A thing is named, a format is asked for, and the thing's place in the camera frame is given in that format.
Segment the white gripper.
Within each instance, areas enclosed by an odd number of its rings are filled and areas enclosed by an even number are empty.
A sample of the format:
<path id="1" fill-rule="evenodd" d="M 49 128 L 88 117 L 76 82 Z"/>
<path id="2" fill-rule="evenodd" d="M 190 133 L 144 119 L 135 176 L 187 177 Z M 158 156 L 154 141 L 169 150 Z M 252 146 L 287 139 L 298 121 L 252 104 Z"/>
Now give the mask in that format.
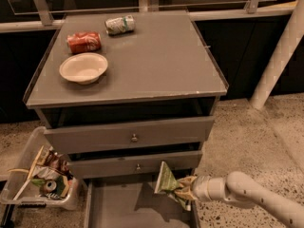
<path id="1" fill-rule="evenodd" d="M 174 193 L 184 200 L 200 200 L 209 201 L 210 196 L 208 192 L 209 176 L 187 176 L 178 179 L 181 189 L 176 189 Z"/>

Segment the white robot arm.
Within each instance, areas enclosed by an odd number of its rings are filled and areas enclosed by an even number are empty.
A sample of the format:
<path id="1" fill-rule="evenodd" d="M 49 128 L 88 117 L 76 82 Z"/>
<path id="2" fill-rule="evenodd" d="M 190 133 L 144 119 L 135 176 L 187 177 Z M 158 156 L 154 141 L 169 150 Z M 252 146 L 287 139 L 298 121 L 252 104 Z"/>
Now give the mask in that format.
<path id="1" fill-rule="evenodd" d="M 258 205 L 288 228 L 304 228 L 301 204 L 270 191 L 242 172 L 224 178 L 186 177 L 179 180 L 175 194 L 186 200 L 218 200 L 236 207 Z"/>

